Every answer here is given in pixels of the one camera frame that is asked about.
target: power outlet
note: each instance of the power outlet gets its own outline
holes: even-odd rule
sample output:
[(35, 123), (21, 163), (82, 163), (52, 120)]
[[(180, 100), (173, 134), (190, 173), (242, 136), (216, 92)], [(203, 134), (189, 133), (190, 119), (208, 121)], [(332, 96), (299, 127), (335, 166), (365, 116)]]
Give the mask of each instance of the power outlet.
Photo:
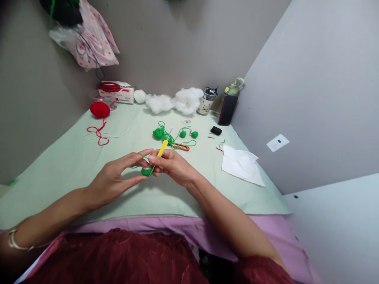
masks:
[(288, 139), (285, 138), (282, 134), (279, 134), (277, 137), (275, 137), (269, 143), (267, 143), (267, 146), (270, 148), (271, 151), (275, 152), (276, 150), (282, 148), (284, 145), (287, 145), (288, 143)]

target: pink bedsheet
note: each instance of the pink bedsheet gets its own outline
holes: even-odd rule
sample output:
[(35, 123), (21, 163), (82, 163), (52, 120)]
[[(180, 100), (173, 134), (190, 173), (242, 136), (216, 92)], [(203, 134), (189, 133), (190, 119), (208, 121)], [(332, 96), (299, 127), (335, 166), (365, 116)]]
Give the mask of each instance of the pink bedsheet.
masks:
[[(249, 215), (270, 239), (283, 259), (291, 277), (304, 284), (322, 283), (309, 259), (293, 234), (288, 222), (281, 215)], [(148, 234), (153, 232), (177, 232), (185, 235), (189, 243), (222, 258), (237, 261), (224, 240), (207, 218), (191, 217), (143, 217), (108, 220), (71, 227), (69, 233), (105, 233), (114, 228)], [(30, 277), (58, 246), (54, 241), (40, 257)]]

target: yellow crochet hook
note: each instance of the yellow crochet hook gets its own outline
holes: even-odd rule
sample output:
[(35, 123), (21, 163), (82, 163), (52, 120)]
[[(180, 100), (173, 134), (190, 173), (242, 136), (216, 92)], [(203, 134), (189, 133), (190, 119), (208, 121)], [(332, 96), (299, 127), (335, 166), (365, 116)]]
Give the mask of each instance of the yellow crochet hook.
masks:
[[(169, 135), (168, 135), (168, 136), (166, 137), (166, 139), (163, 141), (162, 147), (161, 147), (161, 149), (159, 150), (159, 153), (158, 153), (158, 155), (157, 155), (158, 157), (162, 157), (163, 152), (165, 151), (167, 145), (169, 144), (169, 141), (168, 141), (167, 139), (170, 137), (170, 134), (171, 134), (171, 131), (172, 131), (172, 130), (173, 130), (173, 127), (171, 128)], [(149, 174), (149, 176), (148, 176), (147, 178), (149, 178), (149, 177), (151, 176), (152, 172), (154, 171), (154, 168), (155, 168), (155, 165), (154, 165), (153, 169), (151, 170), (151, 172), (150, 172), (150, 174)]]

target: bracelet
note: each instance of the bracelet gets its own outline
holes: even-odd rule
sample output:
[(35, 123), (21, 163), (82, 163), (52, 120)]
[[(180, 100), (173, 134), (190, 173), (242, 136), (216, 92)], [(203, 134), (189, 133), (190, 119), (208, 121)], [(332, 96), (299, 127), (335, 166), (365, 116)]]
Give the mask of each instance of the bracelet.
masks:
[(14, 249), (18, 249), (18, 250), (27, 250), (28, 252), (31, 251), (32, 249), (39, 249), (41, 247), (45, 247), (47, 245), (49, 245), (51, 242), (49, 243), (46, 243), (44, 245), (40, 245), (40, 246), (31, 246), (30, 248), (23, 248), (23, 247), (20, 247), (18, 244), (16, 244), (16, 241), (15, 241), (15, 232), (17, 232), (17, 229), (13, 229), (9, 232), (9, 238), (8, 238), (8, 245), (11, 247), (11, 248), (14, 248)]

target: light green tablecloth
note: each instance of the light green tablecloth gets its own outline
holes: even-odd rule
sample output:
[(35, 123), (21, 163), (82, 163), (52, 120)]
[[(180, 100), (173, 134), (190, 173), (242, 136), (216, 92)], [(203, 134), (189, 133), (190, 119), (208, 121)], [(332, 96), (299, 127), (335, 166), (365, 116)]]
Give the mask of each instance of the light green tablecloth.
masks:
[[(158, 149), (152, 132), (158, 121), (164, 121), (170, 130), (174, 127), (175, 137), (185, 125), (185, 117), (171, 111), (169, 114), (153, 116), (141, 105), (118, 105), (106, 119), (102, 132), (114, 136), (127, 133), (122, 138), (111, 138), (106, 146), (99, 146), (97, 140), (85, 141), (83, 135), (89, 126), (101, 127), (101, 120), (95, 120), (87, 112), (70, 130), (44, 151), (19, 177), (13, 188), (0, 199), (0, 229), (14, 226), (24, 218), (35, 214), (53, 203), (64, 194), (79, 187), (87, 186), (103, 165), (132, 151), (146, 148)], [(222, 134), (215, 140), (207, 138), (217, 119), (212, 115), (195, 115), (191, 128), (199, 132), (197, 146), (189, 152), (178, 150), (201, 174), (219, 191), (248, 214), (288, 214), (286, 202), (278, 189), (260, 168), (266, 187), (241, 180), (221, 171), (223, 153), (216, 149), (225, 139), (235, 149), (247, 151), (233, 127), (221, 126)], [(190, 140), (187, 136), (179, 142)], [(126, 169), (125, 178), (139, 174), (138, 169)], [(79, 223), (115, 219), (136, 215), (182, 215), (203, 216), (199, 205), (186, 191), (166, 175), (150, 177), (128, 190), (117, 201), (84, 216)]]

